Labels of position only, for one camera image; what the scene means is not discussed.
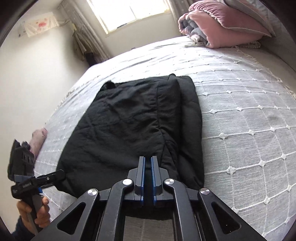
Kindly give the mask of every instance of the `sleeve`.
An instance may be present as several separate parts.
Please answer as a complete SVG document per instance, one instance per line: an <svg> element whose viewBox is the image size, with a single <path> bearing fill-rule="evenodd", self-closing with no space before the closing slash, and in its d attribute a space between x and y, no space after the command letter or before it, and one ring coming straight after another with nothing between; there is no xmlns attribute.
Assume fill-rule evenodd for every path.
<svg viewBox="0 0 296 241"><path fill-rule="evenodd" d="M35 236L24 226L21 217L19 217L12 235L16 241L30 241Z"/></svg>

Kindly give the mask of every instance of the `finger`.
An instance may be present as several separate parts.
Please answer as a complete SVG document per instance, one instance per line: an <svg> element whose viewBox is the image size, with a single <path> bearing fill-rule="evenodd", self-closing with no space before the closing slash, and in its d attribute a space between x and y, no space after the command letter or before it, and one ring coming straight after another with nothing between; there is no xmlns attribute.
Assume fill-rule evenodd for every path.
<svg viewBox="0 0 296 241"><path fill-rule="evenodd" d="M42 217L42 218L36 218L35 219L35 223L40 225L40 224L44 224L46 223L48 220L50 219L50 214L48 213L46 216Z"/></svg>
<svg viewBox="0 0 296 241"><path fill-rule="evenodd" d="M49 206L43 205L37 212L37 218L42 218L49 212Z"/></svg>
<svg viewBox="0 0 296 241"><path fill-rule="evenodd" d="M46 223L40 224L39 227L40 228L45 228L50 224L50 220L48 220Z"/></svg>
<svg viewBox="0 0 296 241"><path fill-rule="evenodd" d="M42 198L42 203L43 203L43 205L48 205L49 199L47 197Z"/></svg>
<svg viewBox="0 0 296 241"><path fill-rule="evenodd" d="M23 201L18 201L17 202L17 209L19 211L24 211L26 213L30 213L32 211L32 208Z"/></svg>
<svg viewBox="0 0 296 241"><path fill-rule="evenodd" d="M22 217L23 221L29 222L28 216L27 216L27 212L19 210L20 216Z"/></svg>

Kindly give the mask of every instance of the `silver screw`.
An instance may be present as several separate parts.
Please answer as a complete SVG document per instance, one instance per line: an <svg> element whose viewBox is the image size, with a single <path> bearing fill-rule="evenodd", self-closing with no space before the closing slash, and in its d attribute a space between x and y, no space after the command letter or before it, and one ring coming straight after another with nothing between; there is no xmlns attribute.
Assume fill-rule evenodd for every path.
<svg viewBox="0 0 296 241"><path fill-rule="evenodd" d="M96 189L89 189L89 190L87 191L87 194L88 194L89 196L97 195L97 194L98 194L98 190L96 190Z"/></svg>
<svg viewBox="0 0 296 241"><path fill-rule="evenodd" d="M208 194L210 193L209 189L207 189L207 188L202 188L202 189L200 190L200 192L201 192L201 194L203 194L203 195L208 195Z"/></svg>
<svg viewBox="0 0 296 241"><path fill-rule="evenodd" d="M165 184L172 185L174 184L175 180L172 178L165 179Z"/></svg>
<svg viewBox="0 0 296 241"><path fill-rule="evenodd" d="M123 181L122 181L122 183L124 184L124 185L130 185L130 184L132 184L133 183L133 181L131 180L131 179L124 179Z"/></svg>

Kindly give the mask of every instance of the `quilted pattern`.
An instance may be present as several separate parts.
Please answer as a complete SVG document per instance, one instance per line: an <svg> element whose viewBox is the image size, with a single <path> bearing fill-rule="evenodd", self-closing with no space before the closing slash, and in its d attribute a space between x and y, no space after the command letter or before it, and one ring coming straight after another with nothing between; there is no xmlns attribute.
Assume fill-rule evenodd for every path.
<svg viewBox="0 0 296 241"><path fill-rule="evenodd" d="M55 170L106 81L189 75L202 110L205 186L267 240L281 240L296 218L296 100L279 78L238 48L185 47L189 44L187 37L153 43L88 70L47 122L35 173ZM55 188L44 193L52 218L75 200Z"/></svg>

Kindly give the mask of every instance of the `curtain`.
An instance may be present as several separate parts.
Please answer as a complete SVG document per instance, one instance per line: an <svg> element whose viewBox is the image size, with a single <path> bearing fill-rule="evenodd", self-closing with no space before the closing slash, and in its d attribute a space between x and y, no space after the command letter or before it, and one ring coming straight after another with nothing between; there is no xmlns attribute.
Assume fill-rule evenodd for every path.
<svg viewBox="0 0 296 241"><path fill-rule="evenodd" d="M111 58L108 50L104 47L100 37L90 26L90 24L73 0L63 0L58 8L65 11L65 13L69 17L69 20L76 26L77 31L80 32L87 40L87 42L91 44L94 58L98 63Z"/></svg>
<svg viewBox="0 0 296 241"><path fill-rule="evenodd" d="M167 0L176 22L183 14L188 12L189 7L194 2L197 2L197 0Z"/></svg>

